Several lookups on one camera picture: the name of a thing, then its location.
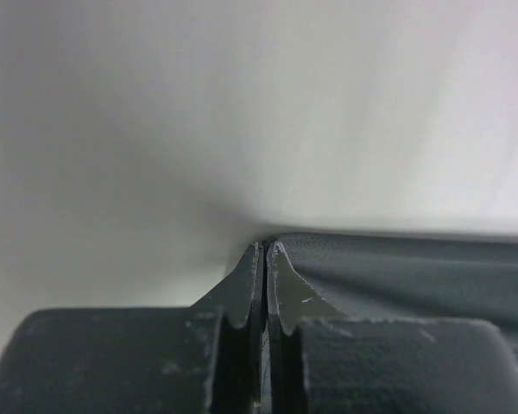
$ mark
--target white surface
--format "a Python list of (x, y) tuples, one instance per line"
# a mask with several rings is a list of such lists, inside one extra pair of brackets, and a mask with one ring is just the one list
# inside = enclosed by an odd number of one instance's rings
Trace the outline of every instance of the white surface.
[(0, 350), (310, 228), (518, 236), (518, 0), (0, 0)]

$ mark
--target white wall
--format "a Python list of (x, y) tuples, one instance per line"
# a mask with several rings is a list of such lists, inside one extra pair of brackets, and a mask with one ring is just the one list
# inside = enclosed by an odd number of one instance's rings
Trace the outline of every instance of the white wall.
[(302, 228), (518, 236), (518, 0), (0, 0), (0, 350)]

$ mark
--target white background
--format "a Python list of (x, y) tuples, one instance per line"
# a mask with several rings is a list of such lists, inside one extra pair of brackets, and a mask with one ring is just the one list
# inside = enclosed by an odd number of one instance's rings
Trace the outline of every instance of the white background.
[(291, 229), (518, 238), (518, 0), (0, 0), (0, 350)]

